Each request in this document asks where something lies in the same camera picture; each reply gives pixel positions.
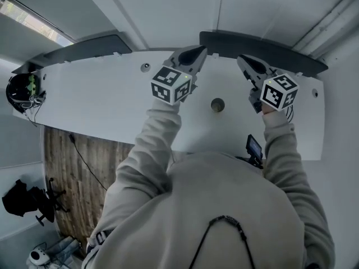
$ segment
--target desk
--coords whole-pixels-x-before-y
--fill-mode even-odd
[[[47,75],[42,88],[47,98],[36,122],[88,136],[134,143],[151,107],[150,80],[172,52],[134,52],[122,56],[90,58],[56,64],[40,70]],[[150,71],[142,73],[144,63]],[[303,160],[320,160],[324,138],[323,83],[295,77],[300,85],[294,102],[298,152]],[[251,84],[235,59],[208,56],[196,82],[198,88],[181,105],[182,128],[172,149],[222,151],[248,156],[245,146],[252,134],[264,147],[264,124],[248,101]],[[225,102],[220,113],[212,111],[215,98]],[[31,120],[37,109],[28,110]],[[14,111],[14,115],[26,118]]]

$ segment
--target person's right arm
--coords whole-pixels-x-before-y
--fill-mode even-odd
[[[294,125],[288,123],[284,112],[264,114],[263,120],[267,158],[265,178],[285,192],[305,225],[306,265],[316,263],[320,268],[333,268],[334,243],[324,210],[308,184],[301,156],[297,152]]]

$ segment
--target wood plank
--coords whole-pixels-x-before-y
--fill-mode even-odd
[[[77,149],[93,173],[108,188],[116,178],[115,171],[133,145],[101,138],[73,134]],[[71,143],[68,133],[45,128],[45,172],[47,180],[54,179],[54,189],[66,190],[60,202],[70,212],[56,212],[63,235],[79,239],[85,254],[86,238],[101,217],[106,191],[91,175]]]

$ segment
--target drawstring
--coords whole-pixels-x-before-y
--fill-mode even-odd
[[[195,261],[197,259],[197,256],[198,256],[198,253],[199,251],[201,250],[201,247],[202,247],[202,244],[204,242],[204,239],[206,238],[207,236],[207,233],[209,231],[209,229],[211,228],[211,226],[213,224],[215,224],[217,221],[220,221],[220,220],[225,220],[227,223],[231,224],[232,226],[234,226],[235,228],[238,229],[238,231],[240,232],[240,236],[241,236],[241,239],[245,242],[245,245],[246,245],[246,249],[247,249],[247,253],[248,253],[248,256],[249,256],[249,260],[251,262],[251,266],[252,266],[252,269],[255,269],[255,266],[254,266],[254,262],[253,262],[253,258],[252,258],[252,254],[251,254],[251,251],[249,249],[249,246],[248,246],[248,242],[247,242],[247,236],[245,235],[240,223],[234,219],[233,217],[230,217],[228,215],[222,215],[222,216],[218,216],[216,217],[215,219],[212,219],[210,222],[209,222],[209,225],[206,229],[206,232],[204,233],[203,237],[202,237],[202,240],[200,242],[200,245],[198,246],[197,248],[197,251],[196,251],[196,254],[191,262],[191,265],[190,265],[190,268],[189,269],[192,269],[194,264],[195,264]]]

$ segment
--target white cube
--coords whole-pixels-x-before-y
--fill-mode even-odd
[[[170,105],[189,95],[191,86],[191,75],[166,66],[151,80],[152,95]]]
[[[290,75],[279,75],[264,81],[260,100],[281,111],[293,104],[298,90],[299,85]]]

